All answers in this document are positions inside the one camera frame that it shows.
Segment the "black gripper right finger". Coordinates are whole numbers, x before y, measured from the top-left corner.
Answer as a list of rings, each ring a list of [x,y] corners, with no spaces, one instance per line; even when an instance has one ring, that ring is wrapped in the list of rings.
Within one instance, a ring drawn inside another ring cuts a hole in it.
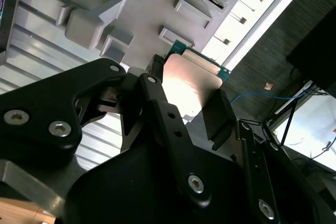
[[[202,109],[213,150],[230,161],[217,168],[230,223],[325,223],[325,203],[274,138],[259,142],[235,117],[223,90]]]

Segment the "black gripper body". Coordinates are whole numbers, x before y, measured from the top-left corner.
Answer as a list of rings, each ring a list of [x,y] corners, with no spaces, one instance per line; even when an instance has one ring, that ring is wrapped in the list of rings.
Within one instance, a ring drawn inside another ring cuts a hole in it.
[[[67,195],[65,223],[252,223],[239,167],[194,147],[212,187],[206,208],[180,194],[165,149],[141,144],[82,175]]]

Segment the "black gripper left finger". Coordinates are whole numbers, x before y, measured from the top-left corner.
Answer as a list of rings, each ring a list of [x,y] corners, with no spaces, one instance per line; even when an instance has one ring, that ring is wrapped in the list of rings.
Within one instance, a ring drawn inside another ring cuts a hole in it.
[[[176,106],[155,76],[135,76],[101,58],[1,95],[1,158],[47,167],[66,165],[82,139],[83,126],[107,112],[121,116],[130,150],[156,142],[167,153],[178,191],[205,208],[211,186]]]

